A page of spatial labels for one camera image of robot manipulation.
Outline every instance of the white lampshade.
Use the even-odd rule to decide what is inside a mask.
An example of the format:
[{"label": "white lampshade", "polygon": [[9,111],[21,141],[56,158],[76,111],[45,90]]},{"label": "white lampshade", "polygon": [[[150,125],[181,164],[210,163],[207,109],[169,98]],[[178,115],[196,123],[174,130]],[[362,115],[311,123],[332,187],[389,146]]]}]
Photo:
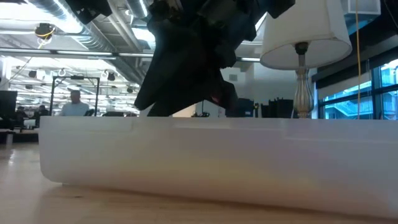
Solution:
[{"label": "white lampshade", "polygon": [[296,0],[277,19],[265,23],[263,66],[295,70],[299,57],[294,45],[309,42],[305,54],[307,68],[317,68],[348,56],[352,51],[340,0]]}]

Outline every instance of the person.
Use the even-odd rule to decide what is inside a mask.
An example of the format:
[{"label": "person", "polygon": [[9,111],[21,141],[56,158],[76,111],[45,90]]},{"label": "person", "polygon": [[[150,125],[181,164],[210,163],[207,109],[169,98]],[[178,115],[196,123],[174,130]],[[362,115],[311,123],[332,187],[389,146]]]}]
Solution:
[{"label": "person", "polygon": [[89,106],[86,103],[80,101],[80,91],[72,90],[70,92],[70,99],[72,102],[65,104],[62,107],[60,116],[84,116],[89,110]]},{"label": "person", "polygon": [[23,106],[18,106],[17,111],[15,112],[15,120],[16,124],[21,127],[21,129],[24,127],[24,120],[27,117],[25,108]]},{"label": "person", "polygon": [[48,116],[48,115],[49,115],[49,111],[47,109],[45,109],[44,105],[40,105],[39,110],[36,111],[35,115],[34,115],[36,128],[38,128],[40,126],[40,117]]}]

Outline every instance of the lamp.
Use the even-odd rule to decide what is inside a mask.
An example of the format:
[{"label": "lamp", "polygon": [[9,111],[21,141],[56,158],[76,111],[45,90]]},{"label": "lamp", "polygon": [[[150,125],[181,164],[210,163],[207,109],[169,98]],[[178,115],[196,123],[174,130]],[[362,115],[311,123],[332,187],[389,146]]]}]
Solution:
[{"label": "lamp", "polygon": [[308,69],[337,62],[352,51],[338,0],[296,0],[277,19],[267,17],[260,63],[278,70],[296,70],[294,109],[308,118],[313,96]]}]

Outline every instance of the wooden table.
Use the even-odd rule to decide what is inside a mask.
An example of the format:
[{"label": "wooden table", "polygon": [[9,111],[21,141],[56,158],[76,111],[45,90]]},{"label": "wooden table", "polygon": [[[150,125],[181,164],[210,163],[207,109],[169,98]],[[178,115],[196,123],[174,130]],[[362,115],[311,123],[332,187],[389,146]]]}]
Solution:
[{"label": "wooden table", "polygon": [[0,224],[280,223],[360,224],[397,220],[206,202],[62,186],[40,172],[38,145],[0,147]]}]

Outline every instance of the lamp base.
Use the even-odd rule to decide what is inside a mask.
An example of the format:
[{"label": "lamp base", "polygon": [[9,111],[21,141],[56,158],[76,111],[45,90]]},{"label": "lamp base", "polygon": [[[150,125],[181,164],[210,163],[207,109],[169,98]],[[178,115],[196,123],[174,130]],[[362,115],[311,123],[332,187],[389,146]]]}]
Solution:
[{"label": "lamp base", "polygon": [[296,70],[297,90],[294,96],[294,110],[299,118],[309,118],[313,110],[313,96],[308,84],[308,69],[305,67],[305,53],[308,49],[308,43],[297,43],[295,49],[298,54],[299,69]]}]

